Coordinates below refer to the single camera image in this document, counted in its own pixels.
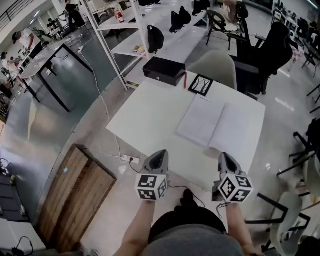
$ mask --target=notebook page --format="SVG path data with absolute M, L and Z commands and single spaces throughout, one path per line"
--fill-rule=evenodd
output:
M 186 112 L 177 133 L 187 140 L 207 147 L 225 103 L 210 101 L 197 94 Z
M 209 147 L 226 152 L 238 161 L 246 144 L 248 127 L 249 117 L 246 113 L 237 106 L 226 103 Z

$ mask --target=wooden board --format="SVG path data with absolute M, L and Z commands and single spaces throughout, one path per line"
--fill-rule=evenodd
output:
M 49 190 L 39 218 L 38 231 L 49 243 L 65 203 L 89 159 L 72 146 L 63 160 Z
M 84 168 L 55 230 L 55 249 L 70 252 L 82 236 L 116 180 L 93 162 Z

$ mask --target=black picture frame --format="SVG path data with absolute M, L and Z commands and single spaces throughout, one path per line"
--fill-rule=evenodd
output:
M 208 80 L 208 84 L 206 82 L 204 82 L 205 84 L 201 87 L 201 89 L 198 88 L 199 82 L 201 83 L 201 80 L 199 80 L 199 79 Z M 188 90 L 194 94 L 200 94 L 205 97 L 213 82 L 214 82 L 214 80 L 212 80 L 211 78 L 208 78 L 206 76 L 198 74 L 195 77 L 195 79 L 193 80 L 193 82 L 190 85 Z

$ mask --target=white floor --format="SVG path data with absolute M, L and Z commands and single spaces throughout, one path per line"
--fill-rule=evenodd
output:
M 247 23 L 249 33 L 251 35 L 259 33 L 267 37 L 271 26 L 271 17 L 259 10 L 248 9 L 249 17 Z M 187 65 L 193 63 L 211 49 L 228 52 L 227 37 L 220 32 L 215 32 L 214 36 L 211 37 L 208 47 L 206 46 L 207 38 L 203 38 L 187 60 Z M 254 45 L 256 41 L 252 36 L 251 43 Z M 236 44 L 233 43 L 231 44 L 231 51 L 228 53 L 235 55 L 236 52 Z M 269 79 L 267 94 L 258 96 L 258 101 L 266 106 L 266 113 L 258 148 L 249 172 L 254 184 L 255 194 L 241 205 L 243 214 L 247 219 L 270 217 L 273 208 L 258 199 L 256 197 L 257 193 L 260 192 L 277 200 L 283 191 L 293 189 L 301 179 L 301 170 L 299 169 L 288 172 L 280 178 L 277 178 L 276 173 L 279 169 L 284 170 L 291 164 L 288 156 L 297 147 L 293 132 L 298 131 L 304 134 L 311 120 L 320 115 L 320 110 L 315 115 L 309 114 L 315 107 L 314 100 L 311 97 L 306 97 L 308 92 L 318 85 L 320 72 L 313 78 L 315 67 L 310 65 L 302 69 L 304 60 L 303 57 L 294 64 L 290 72 L 288 71 L 289 64 L 285 65 L 282 68 L 284 73 L 278 72 L 278 75 L 273 75 Z M 132 93 L 132 91 L 124 91 L 117 79 L 108 86 L 107 92 L 103 92 L 103 97 L 109 107 L 110 118 L 115 115 Z M 98 98 L 74 130 L 65 146 L 61 159 L 71 144 L 83 145 L 84 148 L 96 150 L 91 150 L 91 155 L 116 176 L 117 182 L 115 186 L 105 199 L 81 241 L 87 249 L 96 249 L 101 255 L 111 256 L 119 248 L 124 232 L 140 206 L 140 201 L 134 191 L 136 174 L 128 164 L 121 163 L 116 157 L 106 156 L 97 152 L 101 151 L 113 156 L 119 155 L 115 137 L 106 130 L 107 123 L 106 109 L 101 99 Z M 120 139 L 119 146 L 121 155 L 126 154 L 140 158 L 141 163 L 146 158 Z M 172 185 L 190 187 L 205 203 L 207 208 L 211 208 L 211 194 L 209 192 L 190 184 L 187 180 L 172 172 L 170 173 L 170 180 Z M 163 213 L 173 210 L 182 192 L 182 188 L 168 190 L 165 198 L 157 203 L 154 220 L 157 220 Z M 309 198 L 305 200 L 305 205 L 308 205 Z M 319 208 L 314 207 L 304 212 L 312 217 L 309 228 L 305 232 L 307 235 L 312 234 L 320 221 L 320 216 L 316 214 L 317 211 L 319 212 Z M 266 240 L 268 236 L 265 233 L 266 228 L 267 226 L 261 225 L 250 226 L 250 231 L 257 245 Z

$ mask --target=metal railing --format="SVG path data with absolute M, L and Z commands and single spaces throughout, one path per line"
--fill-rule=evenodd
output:
M 0 16 L 0 32 L 34 0 L 17 0 Z

